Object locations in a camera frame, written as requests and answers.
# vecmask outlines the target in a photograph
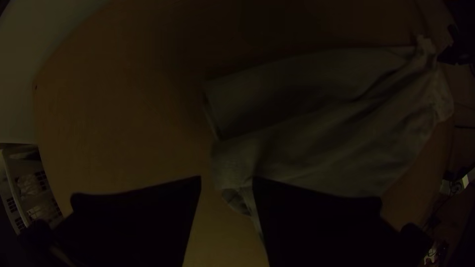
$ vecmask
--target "cable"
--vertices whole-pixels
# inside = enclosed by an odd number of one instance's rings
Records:
[[[452,181],[449,181],[449,188],[450,188],[449,196],[436,209],[432,210],[432,213],[430,214],[426,223],[424,224],[424,226],[422,226],[423,229],[427,226],[427,229],[425,231],[428,231],[431,228],[432,230],[434,230],[437,227],[437,226],[429,227],[429,222],[432,221],[433,218],[435,218],[435,215],[437,215],[437,212],[439,212],[439,210],[447,203],[447,201],[449,201],[458,191],[457,188],[455,188],[454,183]]]

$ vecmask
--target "wooden table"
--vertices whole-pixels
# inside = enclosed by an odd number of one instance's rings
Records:
[[[83,22],[33,84],[37,137],[56,200],[202,175],[184,266],[266,266],[250,220],[209,175],[207,77],[322,47],[413,44],[424,32],[410,0],[113,1]],[[447,148],[440,125],[414,167],[384,197],[397,228],[421,220]]]

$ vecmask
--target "white cloth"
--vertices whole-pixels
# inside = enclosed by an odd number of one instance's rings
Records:
[[[324,50],[206,85],[216,187],[256,216],[252,177],[342,197],[380,196],[453,112],[430,40]]]

